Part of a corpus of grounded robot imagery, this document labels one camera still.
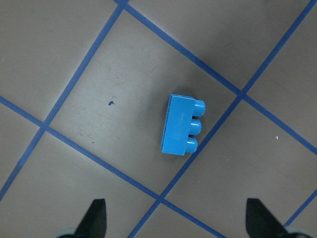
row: blue cylindrical stud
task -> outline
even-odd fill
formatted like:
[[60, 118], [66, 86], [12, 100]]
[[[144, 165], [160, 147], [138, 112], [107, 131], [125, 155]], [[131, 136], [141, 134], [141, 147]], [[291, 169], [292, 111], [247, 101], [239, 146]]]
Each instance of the blue cylindrical stud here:
[[201, 117], [203, 114], [205, 114], [205, 111], [206, 111], [205, 103], [201, 100], [195, 100], [193, 116]]
[[198, 135], [202, 130], [202, 123], [197, 119], [192, 119], [190, 123], [189, 134], [190, 135]]
[[188, 137], [186, 142], [186, 153], [194, 153], [197, 150], [198, 142], [195, 138]]

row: floor tile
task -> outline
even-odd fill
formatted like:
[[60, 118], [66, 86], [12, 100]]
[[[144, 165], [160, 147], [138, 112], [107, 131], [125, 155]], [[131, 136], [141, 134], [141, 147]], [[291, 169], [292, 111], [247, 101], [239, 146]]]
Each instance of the floor tile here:
[[205, 101], [199, 141], [234, 99], [123, 12], [51, 126], [160, 193], [186, 160], [160, 150], [170, 93]]
[[0, 203], [0, 237], [52, 237], [106, 199], [107, 237], [127, 237], [152, 198], [49, 134]]
[[215, 238], [212, 234], [198, 227], [174, 211], [160, 205], [141, 230], [137, 238]]
[[317, 237], [317, 199], [315, 198], [293, 221], [291, 227], [299, 228], [312, 237]]
[[116, 4], [12, 0], [0, 6], [0, 94], [44, 120]]
[[296, 30], [249, 95], [317, 146], [317, 8]]
[[36, 125], [0, 104], [0, 189], [37, 130]]
[[307, 0], [131, 0], [130, 4], [243, 88]]
[[225, 236], [245, 238], [247, 198], [285, 223], [316, 181], [316, 156], [241, 102], [167, 199]]

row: block side face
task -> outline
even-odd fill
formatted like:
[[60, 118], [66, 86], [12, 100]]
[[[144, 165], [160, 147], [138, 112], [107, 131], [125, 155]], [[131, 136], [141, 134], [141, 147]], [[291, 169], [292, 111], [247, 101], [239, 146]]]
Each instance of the block side face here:
[[184, 155], [195, 99], [171, 95], [162, 141], [162, 152]]

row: blue toy brick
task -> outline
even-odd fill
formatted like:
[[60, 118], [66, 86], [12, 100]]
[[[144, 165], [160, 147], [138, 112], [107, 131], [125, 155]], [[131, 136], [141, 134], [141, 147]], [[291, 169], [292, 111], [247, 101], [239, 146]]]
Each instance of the blue toy brick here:
[[174, 155], [194, 153], [198, 143], [189, 135], [198, 135], [202, 124], [193, 117], [201, 117], [205, 110], [203, 101], [171, 94], [161, 143], [162, 152]]

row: blue block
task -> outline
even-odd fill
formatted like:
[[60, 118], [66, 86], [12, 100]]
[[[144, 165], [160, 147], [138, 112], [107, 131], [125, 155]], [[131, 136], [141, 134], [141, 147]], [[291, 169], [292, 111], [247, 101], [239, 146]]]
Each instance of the blue block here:
[[206, 110], [205, 103], [192, 97], [171, 94], [169, 96], [161, 148], [163, 153], [185, 155], [197, 150], [198, 135], [202, 129], [199, 120]]

